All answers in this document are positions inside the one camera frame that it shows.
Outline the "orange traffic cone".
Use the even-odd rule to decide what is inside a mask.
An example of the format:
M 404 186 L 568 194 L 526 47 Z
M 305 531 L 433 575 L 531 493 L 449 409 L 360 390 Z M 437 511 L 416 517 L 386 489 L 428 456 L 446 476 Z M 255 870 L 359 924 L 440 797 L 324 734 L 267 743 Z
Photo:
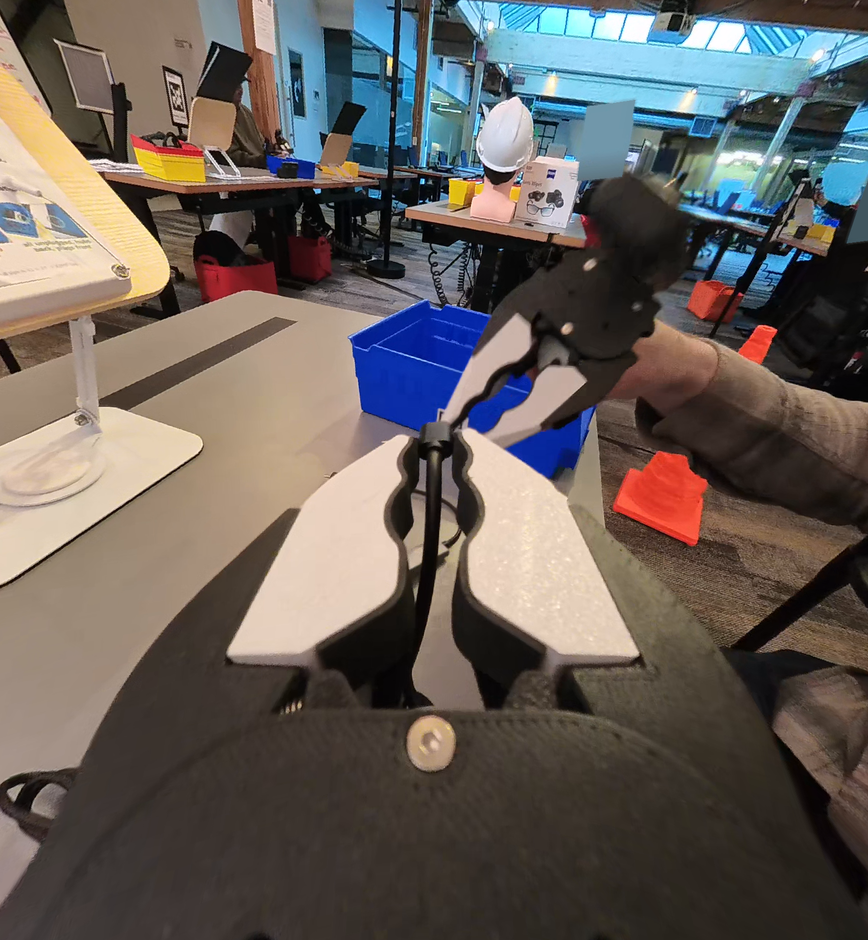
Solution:
M 613 510 L 671 538 L 696 546 L 701 532 L 707 481 L 686 456 L 659 451 L 642 469 L 630 469 Z
M 763 365 L 777 333 L 775 327 L 758 324 L 738 349 L 738 354 L 744 359 Z

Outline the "printed instruction sheet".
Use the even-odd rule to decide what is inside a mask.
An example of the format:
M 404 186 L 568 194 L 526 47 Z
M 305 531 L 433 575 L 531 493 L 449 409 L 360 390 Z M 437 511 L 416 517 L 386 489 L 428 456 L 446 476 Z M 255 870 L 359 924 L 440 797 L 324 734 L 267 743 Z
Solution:
M 111 294 L 125 281 L 117 264 L 0 118 L 0 290 L 40 284 Z

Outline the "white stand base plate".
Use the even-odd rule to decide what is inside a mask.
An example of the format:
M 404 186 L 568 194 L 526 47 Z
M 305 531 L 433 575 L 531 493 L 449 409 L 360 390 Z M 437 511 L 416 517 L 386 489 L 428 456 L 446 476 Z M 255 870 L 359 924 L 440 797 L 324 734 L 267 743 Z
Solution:
M 0 445 L 0 587 L 199 455 L 190 432 L 81 397 Z

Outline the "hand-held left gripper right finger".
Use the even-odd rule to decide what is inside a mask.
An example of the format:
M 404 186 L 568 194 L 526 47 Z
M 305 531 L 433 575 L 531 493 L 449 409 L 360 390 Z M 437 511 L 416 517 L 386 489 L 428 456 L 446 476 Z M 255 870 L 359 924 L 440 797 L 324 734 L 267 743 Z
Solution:
M 639 678 L 639 647 L 567 497 L 475 430 L 454 435 L 458 521 L 465 534 L 451 602 L 457 650 L 485 709 L 522 676 L 552 708 L 591 708 L 582 685 Z

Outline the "wooden building pillar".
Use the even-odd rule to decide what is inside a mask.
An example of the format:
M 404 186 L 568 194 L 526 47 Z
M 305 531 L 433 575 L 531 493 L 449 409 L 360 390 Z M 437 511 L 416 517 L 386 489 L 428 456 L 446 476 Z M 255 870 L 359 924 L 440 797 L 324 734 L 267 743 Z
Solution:
M 244 51 L 252 58 L 248 72 L 252 114 L 265 139 L 274 143 L 281 130 L 274 3 L 237 1 L 237 10 Z

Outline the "person's right forearm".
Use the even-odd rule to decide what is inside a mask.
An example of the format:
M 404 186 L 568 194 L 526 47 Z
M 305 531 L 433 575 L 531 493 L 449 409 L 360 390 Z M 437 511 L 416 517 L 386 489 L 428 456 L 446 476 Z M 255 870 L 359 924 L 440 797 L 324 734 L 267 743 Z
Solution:
M 639 431 L 745 498 L 868 534 L 868 402 L 786 382 L 704 340 L 690 345 L 713 357 L 712 375 L 674 405 L 639 393 Z

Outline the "wooden top desk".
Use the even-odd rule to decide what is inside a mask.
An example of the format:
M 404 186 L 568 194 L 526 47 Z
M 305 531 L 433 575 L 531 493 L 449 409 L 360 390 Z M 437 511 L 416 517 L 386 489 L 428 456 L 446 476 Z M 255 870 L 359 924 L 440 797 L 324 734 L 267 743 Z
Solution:
M 516 286 L 558 252 L 582 249 L 586 233 L 574 213 L 563 229 L 535 222 L 497 223 L 475 219 L 469 208 L 448 201 L 409 207 L 405 217 L 421 226 L 428 245 L 428 266 L 442 306 L 451 306 L 444 291 L 444 277 L 453 270 L 458 277 L 460 306 L 490 314 Z
M 297 194 L 300 191 L 329 191 L 328 201 L 334 201 L 336 191 L 353 191 L 360 187 L 377 189 L 388 182 L 363 175 L 353 179 L 341 179 L 324 172 L 318 173 L 313 180 L 287 179 L 265 174 L 212 178 L 206 182 L 172 182 L 132 171 L 104 168 L 98 168 L 97 171 L 110 183 L 122 202 L 131 209 L 156 241 L 160 241 L 160 236 L 148 201 L 159 195 L 175 195 L 184 205 L 185 211 L 193 214 L 264 212 L 268 215 L 265 230 L 270 236 L 272 260 L 287 247 L 287 224 L 275 220 L 272 213 L 275 208 L 281 206 L 297 208 L 300 201 Z

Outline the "red fabric bag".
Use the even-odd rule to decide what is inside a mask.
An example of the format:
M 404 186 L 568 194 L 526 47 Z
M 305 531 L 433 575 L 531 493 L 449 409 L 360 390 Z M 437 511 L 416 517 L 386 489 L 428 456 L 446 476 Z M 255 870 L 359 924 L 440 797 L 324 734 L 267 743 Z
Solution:
M 312 285 L 332 277 L 332 247 L 326 237 L 288 235 L 286 244 L 292 279 Z
M 272 262 L 253 257 L 247 257 L 245 261 L 243 264 L 219 265 L 210 256 L 194 259 L 194 269 L 204 304 L 245 291 L 279 294 Z

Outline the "white instruction sheet stand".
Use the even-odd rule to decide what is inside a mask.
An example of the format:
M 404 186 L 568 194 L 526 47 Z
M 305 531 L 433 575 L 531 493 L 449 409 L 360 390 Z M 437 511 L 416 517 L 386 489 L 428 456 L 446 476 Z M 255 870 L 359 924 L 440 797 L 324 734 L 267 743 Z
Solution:
M 90 309 L 27 319 L 0 339 L 149 299 L 169 283 L 169 262 L 158 241 L 14 77 L 0 66 L 0 118 L 35 158 L 95 238 L 130 272 L 129 291 Z

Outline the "grey panel on stand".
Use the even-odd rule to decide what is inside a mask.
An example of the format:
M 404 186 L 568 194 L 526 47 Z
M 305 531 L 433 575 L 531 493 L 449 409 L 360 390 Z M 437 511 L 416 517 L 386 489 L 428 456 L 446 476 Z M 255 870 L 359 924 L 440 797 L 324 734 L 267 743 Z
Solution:
M 111 65 L 104 50 L 75 42 L 54 40 L 64 64 L 75 106 L 83 111 L 112 115 Z

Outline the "fiducial marker sign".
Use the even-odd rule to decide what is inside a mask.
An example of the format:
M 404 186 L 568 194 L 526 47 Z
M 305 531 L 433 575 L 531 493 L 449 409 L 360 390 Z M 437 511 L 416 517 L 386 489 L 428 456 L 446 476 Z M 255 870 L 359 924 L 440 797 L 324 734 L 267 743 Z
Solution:
M 169 116 L 172 125 L 178 130 L 188 128 L 188 94 L 185 79 L 181 72 L 168 66 L 161 67 L 163 84 L 169 107 Z

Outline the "orange floor bin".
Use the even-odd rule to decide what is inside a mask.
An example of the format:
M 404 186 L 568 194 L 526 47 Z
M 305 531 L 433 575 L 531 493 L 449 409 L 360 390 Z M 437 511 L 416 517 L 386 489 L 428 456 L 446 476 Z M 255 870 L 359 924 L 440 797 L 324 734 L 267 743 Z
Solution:
M 719 280 L 700 280 L 694 284 L 686 301 L 686 310 L 700 320 L 713 323 L 727 309 L 722 323 L 731 323 L 743 297 L 742 292 L 734 291 Z

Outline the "blue plastic bin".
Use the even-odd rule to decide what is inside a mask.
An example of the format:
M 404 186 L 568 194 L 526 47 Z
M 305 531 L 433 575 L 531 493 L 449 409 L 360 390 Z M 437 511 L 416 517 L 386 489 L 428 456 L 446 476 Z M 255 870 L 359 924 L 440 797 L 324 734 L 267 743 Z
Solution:
M 487 314 L 453 305 L 438 308 L 423 300 L 352 334 L 362 411 L 414 430 L 437 420 L 488 320 Z M 531 389 L 527 377 L 510 378 L 494 398 L 473 409 L 469 425 L 488 431 Z M 574 469 L 593 414 L 593 408 L 587 409 L 560 429 L 519 442 L 510 453 L 549 478 Z

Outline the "clear acrylic stand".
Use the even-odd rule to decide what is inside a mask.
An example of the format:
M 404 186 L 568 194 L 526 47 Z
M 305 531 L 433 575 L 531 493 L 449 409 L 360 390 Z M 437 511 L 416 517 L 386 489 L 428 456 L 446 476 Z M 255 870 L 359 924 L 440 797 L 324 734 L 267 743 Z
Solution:
M 106 469 L 94 323 L 86 316 L 69 326 L 75 412 L 0 446 L 0 506 L 28 509 L 62 501 L 91 487 Z

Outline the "white hard hat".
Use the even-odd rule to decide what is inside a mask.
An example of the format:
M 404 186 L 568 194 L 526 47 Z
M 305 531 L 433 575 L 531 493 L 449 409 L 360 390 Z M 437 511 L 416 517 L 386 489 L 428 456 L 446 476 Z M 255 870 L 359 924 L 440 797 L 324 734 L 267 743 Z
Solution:
M 502 100 L 488 111 L 476 140 L 484 168 L 499 174 L 522 170 L 532 157 L 534 123 L 518 97 Z

